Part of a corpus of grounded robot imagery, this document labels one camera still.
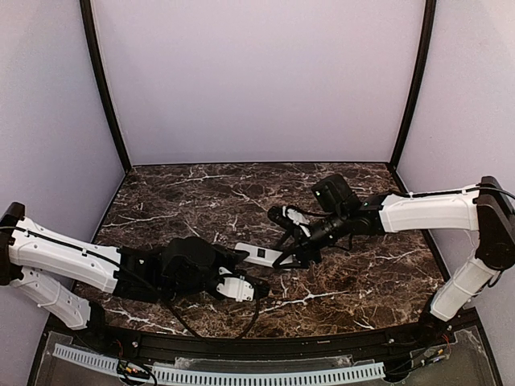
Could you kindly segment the white and red remote control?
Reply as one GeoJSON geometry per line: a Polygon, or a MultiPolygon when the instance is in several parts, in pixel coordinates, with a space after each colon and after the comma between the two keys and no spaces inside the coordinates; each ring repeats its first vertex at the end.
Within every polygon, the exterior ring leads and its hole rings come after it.
{"type": "Polygon", "coordinates": [[[282,255],[280,251],[246,243],[237,243],[235,249],[248,253],[247,257],[243,260],[244,262],[268,268],[272,268],[274,262],[282,255]]]}

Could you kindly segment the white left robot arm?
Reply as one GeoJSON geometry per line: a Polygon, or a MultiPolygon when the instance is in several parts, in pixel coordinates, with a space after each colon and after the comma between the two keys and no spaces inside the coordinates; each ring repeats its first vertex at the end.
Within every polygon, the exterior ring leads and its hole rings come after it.
{"type": "Polygon", "coordinates": [[[102,331],[105,311],[65,289],[55,274],[167,309],[176,298],[199,293],[259,302],[257,285],[237,269],[246,256],[199,237],[175,238],[149,251],[89,244],[38,225],[17,202],[1,217],[1,284],[21,290],[73,331],[102,331]]]}

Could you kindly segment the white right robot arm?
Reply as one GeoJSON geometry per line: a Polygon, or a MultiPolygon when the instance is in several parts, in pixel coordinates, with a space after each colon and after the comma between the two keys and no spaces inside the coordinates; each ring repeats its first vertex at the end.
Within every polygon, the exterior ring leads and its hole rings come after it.
{"type": "Polygon", "coordinates": [[[450,191],[390,192],[365,201],[338,174],[320,180],[311,190],[323,209],[313,224],[295,206],[268,211],[269,219],[286,231],[280,241],[294,239],[274,261],[276,269],[306,268],[319,262],[321,249],[344,236],[430,229],[477,231],[476,251],[435,293],[425,312],[431,321],[447,322],[495,275],[514,265],[514,209],[509,193],[491,176],[450,191]]]}

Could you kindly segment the black right corner post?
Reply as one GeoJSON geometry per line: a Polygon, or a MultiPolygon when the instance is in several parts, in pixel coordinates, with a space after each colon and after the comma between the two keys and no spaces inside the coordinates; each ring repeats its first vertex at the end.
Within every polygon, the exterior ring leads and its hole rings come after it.
{"type": "Polygon", "coordinates": [[[393,147],[389,165],[396,170],[402,159],[403,150],[405,149],[407,138],[410,132],[411,123],[414,118],[415,109],[418,102],[422,80],[426,69],[427,57],[431,45],[431,36],[435,21],[437,1],[426,0],[422,18],[421,33],[418,42],[417,55],[414,62],[414,70],[410,82],[409,92],[406,98],[406,105],[402,114],[401,124],[399,126],[396,142],[393,147]]]}

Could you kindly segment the black corner post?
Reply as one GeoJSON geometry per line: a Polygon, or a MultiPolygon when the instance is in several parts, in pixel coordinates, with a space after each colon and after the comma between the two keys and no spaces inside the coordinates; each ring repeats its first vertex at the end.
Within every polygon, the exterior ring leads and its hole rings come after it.
{"type": "Polygon", "coordinates": [[[414,118],[415,109],[418,102],[422,80],[426,69],[427,57],[431,45],[431,36],[435,21],[437,1],[426,0],[422,18],[421,33],[418,42],[417,55],[414,62],[414,70],[410,82],[409,92],[406,98],[406,105],[402,114],[401,124],[399,126],[396,142],[393,147],[389,165],[396,170],[402,159],[403,150],[405,149],[407,138],[410,132],[411,123],[414,118]]]}
{"type": "Polygon", "coordinates": [[[90,63],[92,65],[93,75],[96,81],[97,91],[101,100],[105,119],[108,124],[113,144],[117,151],[118,159],[122,165],[122,169],[125,174],[128,174],[132,169],[132,164],[122,138],[122,131],[116,117],[113,100],[109,91],[108,81],[101,58],[100,44],[93,16],[93,2],[90,0],[80,0],[79,4],[90,63]]]}

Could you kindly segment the black left corner post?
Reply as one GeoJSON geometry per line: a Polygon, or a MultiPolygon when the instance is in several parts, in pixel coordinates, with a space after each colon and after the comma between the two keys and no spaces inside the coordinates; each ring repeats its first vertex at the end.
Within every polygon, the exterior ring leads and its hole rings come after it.
{"type": "Polygon", "coordinates": [[[132,169],[132,164],[122,138],[122,131],[116,117],[113,100],[109,91],[108,81],[101,58],[100,44],[93,16],[93,2],[90,0],[80,0],[79,4],[90,63],[92,65],[93,75],[96,81],[97,91],[101,100],[105,119],[108,124],[113,144],[117,151],[118,159],[122,165],[122,169],[125,174],[128,174],[132,169]]]}

